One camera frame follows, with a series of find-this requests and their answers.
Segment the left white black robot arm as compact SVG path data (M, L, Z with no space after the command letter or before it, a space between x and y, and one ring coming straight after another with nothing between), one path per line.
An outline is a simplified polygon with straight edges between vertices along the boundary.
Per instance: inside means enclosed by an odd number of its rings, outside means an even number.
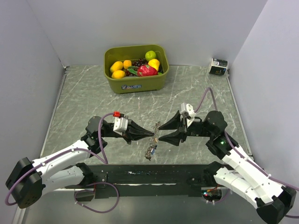
M83 161L95 157L104 164L108 163L104 152L107 146L105 137L122 138L131 144L154 136L152 131L142 128L122 113L113 112L111 116L114 117L112 123L99 116L90 118L86 133L56 153L32 161L27 157L20 159L5 183L8 189L5 204L16 204L24 209L56 189L71 185L90 186L93 173Z

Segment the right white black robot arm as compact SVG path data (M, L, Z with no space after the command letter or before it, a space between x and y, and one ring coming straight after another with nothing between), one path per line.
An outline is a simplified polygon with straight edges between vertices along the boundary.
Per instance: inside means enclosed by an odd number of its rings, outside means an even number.
M194 112L178 111L159 130L173 130L159 138L178 146L187 137L208 137L208 150L222 163L210 163L204 181L209 186L225 186L249 202L267 224L278 224L294 205L294 187L275 181L260 168L225 129L227 122L220 111L210 111L205 119Z

